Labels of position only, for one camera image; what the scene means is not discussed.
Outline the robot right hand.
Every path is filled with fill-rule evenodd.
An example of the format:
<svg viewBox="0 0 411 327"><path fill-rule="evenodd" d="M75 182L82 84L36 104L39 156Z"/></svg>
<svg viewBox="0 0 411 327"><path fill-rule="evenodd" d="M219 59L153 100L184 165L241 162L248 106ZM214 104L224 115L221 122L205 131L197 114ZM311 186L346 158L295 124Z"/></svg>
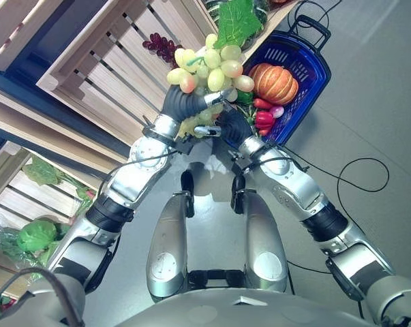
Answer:
<svg viewBox="0 0 411 327"><path fill-rule="evenodd" d="M216 125L198 125L194 128L195 137L221 138L230 146L238 148L253 135L250 124L238 110L223 111L216 120Z"/></svg>

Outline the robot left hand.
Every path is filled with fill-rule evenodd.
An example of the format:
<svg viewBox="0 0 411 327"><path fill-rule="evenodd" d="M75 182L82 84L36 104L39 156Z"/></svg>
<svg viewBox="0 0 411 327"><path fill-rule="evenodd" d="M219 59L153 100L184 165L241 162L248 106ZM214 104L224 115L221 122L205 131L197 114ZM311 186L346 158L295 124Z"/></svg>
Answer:
<svg viewBox="0 0 411 327"><path fill-rule="evenodd" d="M196 116L211 106L229 100L234 91L235 88L230 87L206 95L197 95L195 93L184 93L180 86L172 85L165 96L161 113L178 123L182 123L185 119Z"/></svg>

